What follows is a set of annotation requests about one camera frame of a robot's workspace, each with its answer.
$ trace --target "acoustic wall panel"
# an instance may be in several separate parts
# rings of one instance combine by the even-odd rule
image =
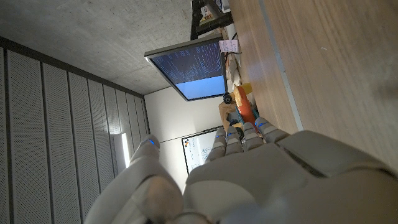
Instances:
[[[120,134],[120,122],[119,122],[119,112],[118,112],[118,104],[116,102],[116,92],[114,88],[104,85],[104,98],[105,98],[105,108],[106,114],[108,115],[108,128],[111,143],[111,154],[113,160],[113,172],[116,175],[118,172],[118,162],[116,160],[116,152],[113,144],[113,134]]]
[[[40,62],[7,53],[14,221],[50,223]]]
[[[6,92],[3,63],[3,49],[0,47],[0,223],[9,223]]]
[[[101,191],[113,180],[111,146],[109,144],[108,121],[106,119],[102,84],[88,80],[94,139],[97,153],[99,186]]]
[[[141,139],[143,139],[145,136],[147,136],[147,130],[145,125],[144,110],[142,108],[142,99],[136,96],[134,98],[136,99],[139,134],[141,135]]]
[[[43,64],[55,223],[81,223],[67,72]]]
[[[144,120],[145,120],[145,128],[147,130],[147,134],[149,134],[149,125],[148,125],[148,117],[147,117],[147,109],[145,105],[145,99],[142,99],[142,110],[144,111]]]
[[[139,143],[141,142],[141,136],[139,134],[136,101],[134,99],[134,96],[130,94],[126,94],[126,98],[127,98],[127,108],[129,109],[132,143],[134,145],[134,149],[137,149]]]
[[[130,157],[131,157],[134,154],[135,148],[134,148],[134,145],[132,144],[129,112],[128,112],[128,108],[127,108],[125,92],[116,90],[116,98],[118,100],[121,132],[126,133],[127,145],[129,147],[129,153],[130,153]]]
[[[73,130],[83,219],[100,194],[87,79],[69,73]]]

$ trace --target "ceiling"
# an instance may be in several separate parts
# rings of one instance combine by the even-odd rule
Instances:
[[[190,39],[189,0],[3,0],[0,36],[140,94],[170,86],[144,52]]]

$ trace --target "monitor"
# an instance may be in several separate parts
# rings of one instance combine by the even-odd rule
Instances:
[[[152,64],[187,101],[222,96],[226,92],[221,34],[145,53]]]

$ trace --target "light strip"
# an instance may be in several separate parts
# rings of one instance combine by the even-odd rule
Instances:
[[[124,162],[126,163],[126,168],[127,168],[130,165],[130,153],[129,153],[129,146],[127,145],[126,133],[122,134],[122,144],[123,144]]]

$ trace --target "whiteboard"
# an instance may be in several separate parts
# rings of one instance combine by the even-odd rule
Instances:
[[[181,138],[188,174],[194,168],[205,163],[213,147],[216,131],[217,130]]]

